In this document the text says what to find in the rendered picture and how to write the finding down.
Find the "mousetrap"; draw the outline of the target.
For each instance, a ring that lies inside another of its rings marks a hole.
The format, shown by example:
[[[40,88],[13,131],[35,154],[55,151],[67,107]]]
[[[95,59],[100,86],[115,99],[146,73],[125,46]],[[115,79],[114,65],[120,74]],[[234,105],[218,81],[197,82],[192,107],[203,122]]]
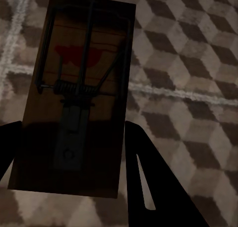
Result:
[[[135,11],[49,0],[8,189],[118,198]]]

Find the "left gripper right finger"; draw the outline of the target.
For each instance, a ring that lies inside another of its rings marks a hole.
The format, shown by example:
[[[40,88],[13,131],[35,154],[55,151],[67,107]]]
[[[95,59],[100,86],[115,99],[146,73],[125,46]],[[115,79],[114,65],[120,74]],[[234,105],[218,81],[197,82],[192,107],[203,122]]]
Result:
[[[144,129],[124,127],[129,227],[209,227]],[[156,210],[145,207],[137,155]]]

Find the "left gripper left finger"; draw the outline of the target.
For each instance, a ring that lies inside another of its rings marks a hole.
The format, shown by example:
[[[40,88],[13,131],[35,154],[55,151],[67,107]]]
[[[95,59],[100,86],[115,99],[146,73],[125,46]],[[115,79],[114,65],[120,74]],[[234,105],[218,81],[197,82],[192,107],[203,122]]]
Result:
[[[19,151],[22,121],[0,126],[0,181]]]

